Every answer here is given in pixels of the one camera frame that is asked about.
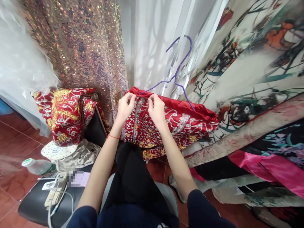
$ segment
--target gray chair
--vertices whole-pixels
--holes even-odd
[[[108,183],[107,183],[107,185],[105,187],[105,190],[104,190],[104,195],[102,196],[102,203],[101,203],[100,211],[104,207],[105,201],[108,197],[109,190],[110,190],[114,175],[115,175],[115,173],[112,174],[110,176],[110,178],[108,179]],[[165,184],[162,184],[162,183],[159,183],[159,182],[156,182],[156,181],[155,181],[155,184],[158,187],[158,189],[160,190],[162,196],[165,198],[165,201],[166,201],[166,203],[169,207],[170,212],[172,214],[175,214],[178,218],[178,206],[177,206],[177,201],[176,201],[173,190]]]

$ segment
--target white bottle cap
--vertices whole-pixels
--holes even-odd
[[[33,158],[28,158],[27,160],[25,160],[24,162],[22,162],[21,165],[24,166],[24,167],[30,167],[30,166],[32,166],[35,162],[36,162],[35,159],[33,159]]]

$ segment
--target person's left hand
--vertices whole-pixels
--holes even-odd
[[[126,93],[118,102],[118,112],[116,120],[124,123],[130,116],[135,101],[136,95],[132,93]]]

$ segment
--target sheer white curtain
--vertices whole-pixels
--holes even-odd
[[[139,89],[149,89],[159,81],[166,79],[167,70],[171,65],[174,48],[166,53],[166,49],[178,37],[176,31],[182,30],[178,27],[179,19],[186,19],[186,13],[190,3],[194,3],[194,8],[190,14],[190,21],[186,27],[185,35],[189,35],[194,41],[194,47],[207,45],[206,37],[212,35],[212,29],[223,12],[222,5],[226,5],[222,0],[120,0],[120,14],[123,32],[124,53],[127,67],[129,88],[136,86]],[[189,50],[187,39],[180,40],[185,42],[184,48],[178,53],[178,58],[172,67],[175,73],[178,64]],[[166,88],[165,96],[169,97],[173,89],[171,83]],[[152,92],[161,92],[162,86],[154,88]]]
[[[0,97],[22,114],[41,135],[50,131],[33,92],[49,92],[59,83],[47,56],[27,33],[16,1],[0,1]]]

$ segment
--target clothes hanger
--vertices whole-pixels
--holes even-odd
[[[195,111],[194,107],[192,106],[190,100],[189,100],[188,97],[187,97],[185,88],[184,88],[182,85],[177,84],[177,82],[176,82],[176,81],[177,81],[177,74],[178,74],[178,71],[180,70],[181,65],[182,65],[183,62],[186,60],[186,58],[188,57],[188,55],[190,54],[190,52],[191,52],[191,50],[192,50],[192,39],[191,39],[191,37],[189,37],[189,36],[187,36],[187,35],[185,35],[185,37],[187,37],[188,40],[190,41],[190,49],[189,49],[187,55],[184,57],[184,59],[183,59],[183,60],[181,61],[181,63],[179,64],[179,66],[178,66],[178,68],[177,68],[177,70],[176,70],[174,76],[173,76],[169,81],[161,81],[161,82],[157,83],[155,86],[153,86],[152,88],[150,88],[150,89],[148,89],[148,90],[146,90],[146,91],[144,91],[144,92],[147,92],[147,91],[149,91],[149,90],[151,90],[151,89],[154,89],[155,87],[157,87],[157,86],[158,86],[159,84],[161,84],[161,83],[169,83],[169,82],[172,81],[173,78],[175,78],[174,84],[177,85],[177,86],[182,87],[182,89],[183,89],[183,91],[184,91],[184,95],[185,95],[185,97],[186,97],[188,103],[190,104],[191,108]],[[176,38],[176,40],[173,41],[173,43],[168,47],[168,49],[166,50],[166,52],[167,52],[167,51],[168,51],[168,50],[169,50],[169,49],[170,49],[170,48],[171,48],[171,47],[172,47],[180,38],[181,38],[181,37]]]

